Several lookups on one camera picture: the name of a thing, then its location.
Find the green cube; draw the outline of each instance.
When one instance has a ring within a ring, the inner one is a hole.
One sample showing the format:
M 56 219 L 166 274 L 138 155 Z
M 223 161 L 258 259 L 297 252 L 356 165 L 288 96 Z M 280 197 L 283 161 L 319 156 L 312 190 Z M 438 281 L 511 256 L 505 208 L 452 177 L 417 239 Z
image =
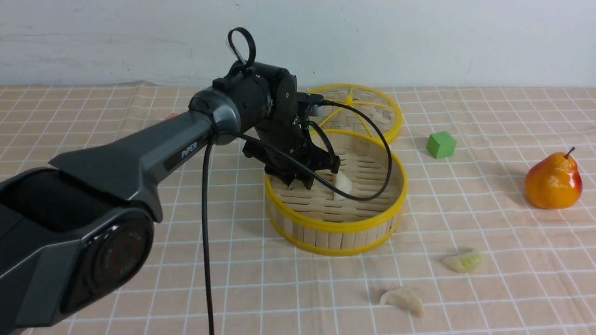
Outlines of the green cube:
M 455 151 L 456 144 L 457 141 L 448 131 L 436 132 L 429 136 L 426 150 L 428 150 L 435 159 L 441 159 L 451 157 Z

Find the bamboo steamer lid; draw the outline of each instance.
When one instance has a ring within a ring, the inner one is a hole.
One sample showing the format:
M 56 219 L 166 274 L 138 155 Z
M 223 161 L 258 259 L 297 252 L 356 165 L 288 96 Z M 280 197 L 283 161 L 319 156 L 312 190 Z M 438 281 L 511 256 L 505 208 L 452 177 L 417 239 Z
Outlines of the bamboo steamer lid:
M 368 116 L 383 132 L 387 143 L 397 138 L 403 124 L 401 108 L 394 99 L 378 89 L 349 83 L 324 85 L 309 91 L 325 99 L 354 107 Z M 379 141 L 374 128 L 356 113 L 336 106 L 325 106 L 322 116 L 311 117 L 322 129 L 341 129 L 363 134 Z

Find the black cable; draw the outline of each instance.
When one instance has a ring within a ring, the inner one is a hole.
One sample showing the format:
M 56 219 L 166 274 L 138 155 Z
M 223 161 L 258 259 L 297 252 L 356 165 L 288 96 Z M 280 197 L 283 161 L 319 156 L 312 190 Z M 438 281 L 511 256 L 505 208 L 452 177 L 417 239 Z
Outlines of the black cable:
M 325 134 L 323 129 L 321 129 L 321 127 L 319 127 L 319 125 L 317 125 L 312 120 L 308 120 L 307 125 L 310 125 L 312 127 L 312 129 L 314 129 L 315 132 L 319 135 L 319 137 L 321 138 L 321 141 L 323 141 L 323 144 L 325 145 L 325 148 L 327 148 L 327 152 L 329 153 L 329 158 L 333 159 L 333 156 L 335 156 L 335 151 L 333 150 L 333 146 L 331 145 L 331 142 L 329 141 L 327 134 Z
M 316 174 L 316 172 L 309 169 L 304 164 L 298 162 L 295 158 L 291 157 L 289 154 L 277 149 L 276 147 L 268 144 L 267 142 L 263 142 L 260 139 L 256 139 L 256 138 L 250 137 L 246 134 L 242 134 L 240 132 L 235 132 L 235 131 L 218 131 L 217 133 L 213 134 L 211 137 L 211 140 L 209 141 L 209 143 L 207 144 L 207 147 L 205 149 L 205 154 L 204 154 L 204 159 L 203 159 L 203 184 L 201 186 L 202 187 L 202 190 L 201 190 L 201 221 L 202 221 L 202 223 L 201 224 L 203 227 L 203 260 L 204 260 L 203 262 L 204 262 L 204 272 L 205 272 L 205 294 L 207 296 L 207 319 L 209 320 L 209 334 L 210 335 L 215 335 L 215 325 L 214 325 L 214 321 L 213 321 L 213 298 L 212 298 L 212 294 L 211 294 L 211 274 L 210 274 L 211 270 L 210 270 L 210 265 L 209 265 L 209 239 L 208 239 L 208 234 L 207 234 L 207 190 L 209 188 L 209 156 L 211 155 L 211 150 L 213 148 L 213 145 L 219 136 L 226 135 L 226 134 L 233 135 L 235 137 L 244 139 L 245 141 L 261 145 L 271 151 L 274 151 L 277 154 L 284 156 L 286 159 L 291 161 L 297 167 L 306 171 L 306 173 L 312 175 L 316 180 L 318 180 L 320 183 L 322 183 L 325 187 L 329 188 L 330 190 L 332 190 L 348 199 L 352 199 L 352 200 L 356 200 L 356 201 L 368 201 L 368 200 L 375 199 L 381 193 L 383 193 L 383 191 L 385 191 L 385 188 L 389 184 L 389 180 L 391 177 L 391 170 L 392 170 L 392 166 L 393 166 L 393 159 L 391 157 L 391 148 L 389 147 L 389 144 L 385 140 L 385 137 L 383 136 L 383 132 L 377 127 L 377 125 L 374 124 L 374 122 L 368 116 L 364 115 L 361 111 L 359 111 L 353 107 L 350 107 L 350 106 L 347 106 L 344 104 L 340 104 L 340 103 L 335 103 L 333 101 L 328 101 L 328 100 L 324 100 L 321 104 L 329 105 L 329 106 L 337 106 L 337 107 L 342 107 L 342 108 L 351 110 L 354 113 L 360 115 L 364 120 L 366 120 L 374 128 L 374 130 L 378 133 L 379 137 L 381 138 L 383 145 L 385 146 L 385 149 L 387 151 L 388 163 L 387 163 L 387 176 L 385 178 L 385 182 L 383 183 L 383 186 L 381 186 L 381 189 L 378 190 L 372 196 L 370 196 L 370 197 L 355 197 L 355 196 L 345 193 L 342 190 L 338 189 L 337 187 L 333 186 L 328 181 L 326 181 L 324 178 L 322 178 L 318 174 Z M 317 132 L 317 134 L 319 134 L 319 136 L 321 137 L 323 143 L 327 147 L 327 150 L 330 153 L 333 153 L 333 147 L 331 146 L 331 142 L 329 142 L 329 139 L 327 138 L 326 134 L 322 131 L 321 127 L 319 127 L 319 125 L 317 125 L 316 123 L 314 123 L 314 125 L 313 124 L 311 124 L 311 125 L 313 126 L 313 129 Z
M 219 134 L 214 134 L 203 158 L 203 184 L 201 185 L 201 225 L 203 227 L 203 263 L 205 270 L 205 295 L 207 296 L 207 318 L 209 319 L 209 334 L 215 335 L 213 323 L 213 298 L 211 295 L 211 266 L 209 265 L 209 238 L 207 233 L 207 190 L 209 189 L 209 156 Z

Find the beige grid tablecloth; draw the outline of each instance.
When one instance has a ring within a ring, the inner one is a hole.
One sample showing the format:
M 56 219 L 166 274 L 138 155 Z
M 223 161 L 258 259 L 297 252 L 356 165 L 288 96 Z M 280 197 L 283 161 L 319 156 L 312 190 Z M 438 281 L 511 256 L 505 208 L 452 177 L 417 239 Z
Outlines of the beige grid tablecloth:
M 111 142 L 185 111 L 199 88 L 0 86 L 0 175 Z M 263 210 L 263 166 L 236 141 L 215 149 L 209 197 L 218 334 L 596 334 L 596 89 L 389 88 L 404 113 L 393 149 L 410 181 L 388 243 L 349 258 L 295 249 Z M 447 130 L 453 157 L 434 160 L 428 135 Z M 576 147 L 581 200 L 531 209 L 523 178 Z M 29 334 L 206 334 L 197 155 L 160 187 L 164 222 L 147 264 L 121 290 L 55 327 Z M 479 248 L 458 275 L 440 259 Z M 378 306 L 387 289 L 422 298 L 423 320 Z

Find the pear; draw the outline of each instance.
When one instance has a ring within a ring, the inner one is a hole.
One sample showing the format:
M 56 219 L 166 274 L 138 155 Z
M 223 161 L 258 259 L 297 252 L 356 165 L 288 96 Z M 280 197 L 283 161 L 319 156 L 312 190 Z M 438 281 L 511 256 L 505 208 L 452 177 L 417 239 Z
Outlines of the pear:
M 582 195 L 582 178 L 578 164 L 569 152 L 557 152 L 534 165 L 526 174 L 526 196 L 542 209 L 564 209 L 573 206 Z

